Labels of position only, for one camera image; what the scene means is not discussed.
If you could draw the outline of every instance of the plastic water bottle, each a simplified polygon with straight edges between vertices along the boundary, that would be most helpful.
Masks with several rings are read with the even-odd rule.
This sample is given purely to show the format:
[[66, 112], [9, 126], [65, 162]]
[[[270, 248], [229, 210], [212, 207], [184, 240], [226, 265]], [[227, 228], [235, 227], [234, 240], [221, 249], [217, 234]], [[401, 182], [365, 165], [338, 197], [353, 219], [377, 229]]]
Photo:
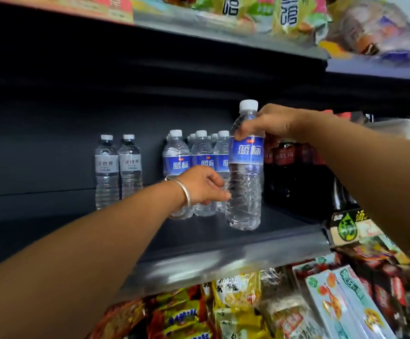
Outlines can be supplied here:
[[[165, 176], [178, 176], [191, 167], [191, 155], [188, 146], [182, 139], [182, 135], [181, 130], [171, 130], [169, 132], [169, 140], [163, 151]], [[183, 207], [172, 214], [174, 217], [180, 216], [181, 219], [190, 218], [192, 215], [192, 206], [189, 208]]]
[[[198, 130], [196, 132], [196, 140], [191, 149], [191, 163], [195, 165], [205, 165], [213, 168], [213, 149], [211, 141], [208, 140], [206, 130]], [[194, 214], [197, 216], [212, 216], [216, 213], [216, 202], [211, 202], [209, 205], [197, 204], [193, 206]]]
[[[229, 131], [220, 130], [219, 138], [214, 147], [214, 170], [225, 182], [224, 190], [229, 187]], [[225, 213], [225, 202], [216, 202], [216, 208], [221, 213]]]
[[211, 135], [211, 147], [214, 148], [216, 146], [216, 143], [218, 142], [219, 135], [218, 133], [213, 133]]
[[260, 224], [261, 183], [263, 167], [264, 132], [236, 141], [233, 136], [243, 121], [256, 117], [258, 102], [243, 100], [239, 104], [240, 116], [230, 132], [229, 140], [229, 192], [225, 217], [231, 227], [253, 230]]
[[104, 209], [119, 200], [119, 155], [112, 144], [112, 136], [101, 135], [95, 149], [95, 207]]
[[122, 199], [142, 189], [141, 151], [133, 140], [134, 134], [124, 134], [123, 144], [119, 149]]
[[195, 133], [191, 133], [189, 135], [189, 139], [188, 139], [188, 148], [191, 151], [192, 146], [194, 145], [194, 141], [196, 140], [196, 134]]

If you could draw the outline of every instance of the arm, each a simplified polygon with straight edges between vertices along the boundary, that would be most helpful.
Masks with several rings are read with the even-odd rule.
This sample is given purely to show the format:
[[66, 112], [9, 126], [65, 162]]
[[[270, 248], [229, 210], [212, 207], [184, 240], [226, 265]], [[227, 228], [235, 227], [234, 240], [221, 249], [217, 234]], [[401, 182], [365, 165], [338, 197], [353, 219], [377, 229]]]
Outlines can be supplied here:
[[373, 221], [410, 255], [410, 140], [322, 112], [268, 104], [237, 139], [265, 130], [309, 142]]
[[[219, 175], [178, 177], [191, 204], [226, 201]], [[0, 338], [83, 338], [163, 221], [185, 203], [178, 183], [145, 188], [38, 240], [0, 264]]]

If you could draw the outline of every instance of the bottle cap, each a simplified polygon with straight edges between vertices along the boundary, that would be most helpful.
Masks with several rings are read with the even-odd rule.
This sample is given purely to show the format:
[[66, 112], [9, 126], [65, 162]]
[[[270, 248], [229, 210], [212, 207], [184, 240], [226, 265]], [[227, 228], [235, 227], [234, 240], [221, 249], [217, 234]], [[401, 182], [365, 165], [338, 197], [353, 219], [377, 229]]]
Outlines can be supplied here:
[[239, 103], [239, 112], [245, 111], [245, 110], [251, 110], [251, 111], [257, 111], [258, 110], [258, 101], [256, 100], [242, 100]]
[[196, 137], [206, 137], [206, 130], [198, 130], [196, 131]]
[[183, 136], [183, 132], [181, 130], [171, 130], [169, 132], [169, 135], [171, 136], [171, 138], [173, 137], [181, 137]]

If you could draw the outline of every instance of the bracelet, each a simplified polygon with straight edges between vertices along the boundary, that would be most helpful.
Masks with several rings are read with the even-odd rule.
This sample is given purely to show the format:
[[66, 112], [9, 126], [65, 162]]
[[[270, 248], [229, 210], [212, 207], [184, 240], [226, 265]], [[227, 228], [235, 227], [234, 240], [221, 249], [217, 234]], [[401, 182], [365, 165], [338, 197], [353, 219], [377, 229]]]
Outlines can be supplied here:
[[176, 180], [176, 179], [174, 179], [174, 178], [170, 178], [169, 176], [167, 176], [164, 180], [165, 180], [165, 181], [174, 181], [174, 182], [177, 182], [177, 183], [180, 185], [180, 187], [183, 189], [183, 192], [185, 193], [186, 200], [187, 200], [187, 206], [186, 206], [186, 207], [191, 207], [191, 198], [190, 198], [190, 196], [189, 196], [189, 191], [188, 191], [188, 189], [185, 187], [185, 185], [184, 185], [182, 182], [180, 182], [180, 181], [178, 181], [178, 180]]

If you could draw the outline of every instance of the hand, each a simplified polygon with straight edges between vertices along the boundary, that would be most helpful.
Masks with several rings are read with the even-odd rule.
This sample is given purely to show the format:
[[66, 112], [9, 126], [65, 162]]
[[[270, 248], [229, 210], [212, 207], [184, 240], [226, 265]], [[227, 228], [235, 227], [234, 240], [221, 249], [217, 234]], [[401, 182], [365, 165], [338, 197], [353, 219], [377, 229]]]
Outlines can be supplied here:
[[265, 142], [271, 143], [272, 147], [278, 147], [282, 138], [304, 142], [307, 141], [305, 134], [310, 118], [320, 113], [268, 103], [257, 113], [257, 118], [242, 123], [235, 139], [239, 141], [250, 134], [265, 131]]
[[191, 205], [202, 203], [208, 205], [210, 201], [227, 201], [231, 194], [222, 190], [224, 180], [212, 168], [194, 166], [177, 177], [189, 191]]

